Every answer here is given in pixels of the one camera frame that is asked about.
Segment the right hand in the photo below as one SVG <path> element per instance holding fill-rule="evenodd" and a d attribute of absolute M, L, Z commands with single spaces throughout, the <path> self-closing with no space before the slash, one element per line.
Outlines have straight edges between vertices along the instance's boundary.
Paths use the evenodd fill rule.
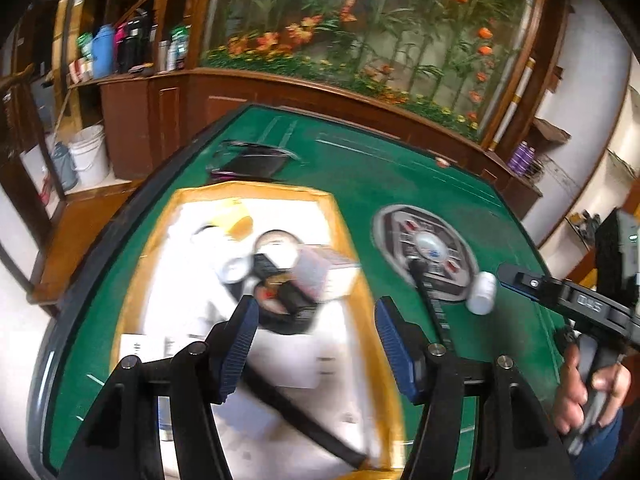
<path fill-rule="evenodd" d="M 586 385 L 580 378 L 578 365 L 580 353 L 576 344 L 570 344 L 564 354 L 564 363 L 560 367 L 560 384 L 552 408 L 552 422 L 560 434 L 568 434 L 584 423 L 584 410 L 588 401 Z M 631 385 L 631 374 L 627 367 L 615 364 L 601 368 L 592 376 L 591 387 L 608 394 L 598 424 L 608 426 L 623 405 Z"/>

